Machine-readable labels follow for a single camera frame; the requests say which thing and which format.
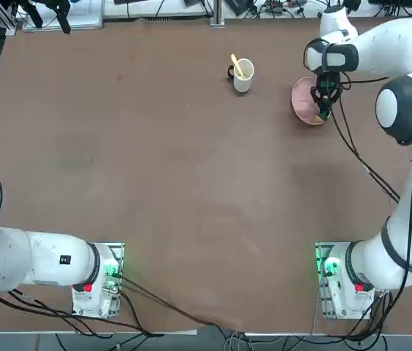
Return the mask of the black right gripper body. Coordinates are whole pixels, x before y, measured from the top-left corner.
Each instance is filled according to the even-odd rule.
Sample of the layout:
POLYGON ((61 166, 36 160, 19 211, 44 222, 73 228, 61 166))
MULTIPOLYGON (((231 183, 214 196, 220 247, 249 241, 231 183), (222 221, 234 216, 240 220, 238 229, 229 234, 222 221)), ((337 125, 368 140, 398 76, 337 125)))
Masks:
POLYGON ((339 73, 323 72, 316 76, 316 97, 317 98, 338 98, 339 97, 339 73))

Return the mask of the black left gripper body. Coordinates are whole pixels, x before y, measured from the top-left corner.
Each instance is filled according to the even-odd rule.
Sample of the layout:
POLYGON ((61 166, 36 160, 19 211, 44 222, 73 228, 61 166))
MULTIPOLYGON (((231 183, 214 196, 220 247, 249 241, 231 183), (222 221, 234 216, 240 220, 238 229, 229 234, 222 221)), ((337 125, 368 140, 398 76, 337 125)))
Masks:
POLYGON ((68 0, 21 0, 17 1, 17 3, 21 7, 25 7, 34 3, 44 4, 46 7, 69 7, 68 0))

